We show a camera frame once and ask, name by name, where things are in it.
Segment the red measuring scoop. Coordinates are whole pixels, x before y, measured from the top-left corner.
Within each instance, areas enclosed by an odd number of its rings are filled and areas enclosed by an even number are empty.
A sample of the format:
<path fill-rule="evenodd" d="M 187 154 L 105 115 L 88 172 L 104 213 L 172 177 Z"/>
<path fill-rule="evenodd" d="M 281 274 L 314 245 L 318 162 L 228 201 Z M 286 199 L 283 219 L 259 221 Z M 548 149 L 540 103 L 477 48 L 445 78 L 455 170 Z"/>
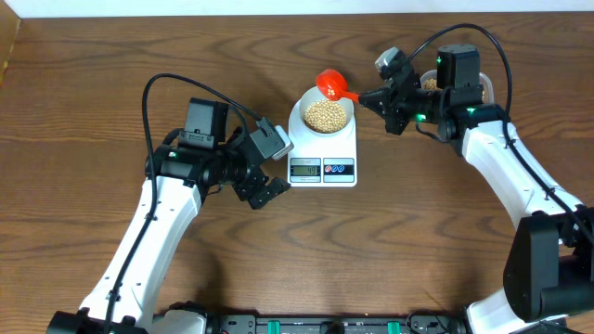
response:
<path fill-rule="evenodd" d="M 347 98 L 355 103 L 359 102 L 359 94 L 349 92 L 347 82 L 336 70 L 326 69 L 316 77 L 316 87 L 320 93 L 331 101 Z"/>

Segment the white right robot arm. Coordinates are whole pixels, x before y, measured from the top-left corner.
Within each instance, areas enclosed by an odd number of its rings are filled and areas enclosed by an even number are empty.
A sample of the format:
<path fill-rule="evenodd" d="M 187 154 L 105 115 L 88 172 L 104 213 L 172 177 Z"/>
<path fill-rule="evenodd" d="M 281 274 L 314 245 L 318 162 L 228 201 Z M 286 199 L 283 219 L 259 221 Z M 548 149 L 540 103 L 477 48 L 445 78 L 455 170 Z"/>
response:
<path fill-rule="evenodd" d="M 517 135 L 503 108 L 484 102 L 480 57 L 473 45 L 437 54 L 437 86 L 395 47 L 375 62 L 381 88 L 358 97 L 399 135 L 410 122 L 434 123 L 496 193 L 515 229 L 503 287 L 466 309 L 469 333 L 550 329 L 557 319 L 593 308 L 593 211 L 560 187 Z"/>

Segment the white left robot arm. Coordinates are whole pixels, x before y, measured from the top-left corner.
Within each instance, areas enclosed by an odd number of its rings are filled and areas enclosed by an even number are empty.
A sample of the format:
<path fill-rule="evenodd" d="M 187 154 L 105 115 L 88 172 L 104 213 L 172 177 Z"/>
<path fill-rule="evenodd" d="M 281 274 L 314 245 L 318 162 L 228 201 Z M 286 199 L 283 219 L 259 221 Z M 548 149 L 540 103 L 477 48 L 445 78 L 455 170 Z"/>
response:
<path fill-rule="evenodd" d="M 249 132 L 241 124 L 226 134 L 236 107 L 193 98 L 186 124 L 174 129 L 147 158 L 136 213 L 103 277 L 72 314 L 56 312 L 50 333 L 216 333 L 219 325 L 184 303 L 162 316 L 157 299 L 188 226 L 213 186 L 230 185 L 253 209 L 263 208 L 289 184 L 261 169 L 292 148 L 285 130 L 267 118 Z"/>

